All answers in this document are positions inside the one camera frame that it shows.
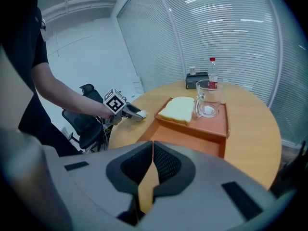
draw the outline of black t-shirt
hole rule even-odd
[[[20,77],[34,93],[19,129],[39,137],[51,120],[39,100],[31,77],[34,66],[48,62],[46,43],[40,32],[42,15],[37,4],[37,0],[31,2],[26,16],[20,21],[14,34],[3,41],[3,47]]]

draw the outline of bottle label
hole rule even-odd
[[[208,77],[208,88],[217,89],[218,76],[209,76]]]

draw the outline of bread slice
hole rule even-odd
[[[177,97],[169,101],[158,115],[164,120],[174,121],[189,125],[192,119],[193,98]]]

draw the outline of round wooden table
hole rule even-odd
[[[142,122],[122,119],[112,130],[109,149],[135,143],[154,120],[154,113],[166,100],[179,96],[195,98],[196,90],[187,90],[185,82],[178,81],[158,87],[137,98],[133,104],[147,111],[147,118]],[[268,189],[278,172],[282,152],[280,132],[274,116],[257,96],[231,83],[225,83],[222,102],[227,103],[231,127],[225,160]],[[146,192],[158,184],[157,172],[154,169],[153,164],[139,186],[141,205],[145,202],[142,199],[148,198]],[[143,207],[144,211],[149,208],[150,206]]]

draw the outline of white wall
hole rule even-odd
[[[56,40],[57,47],[54,37],[46,44],[51,71],[57,79],[79,93],[80,86],[90,83],[102,96],[114,87],[128,101],[136,98],[131,79],[137,75],[124,39],[110,18],[56,29]],[[63,119],[60,107],[43,98],[41,102],[58,129],[66,127],[68,132],[73,131]]]

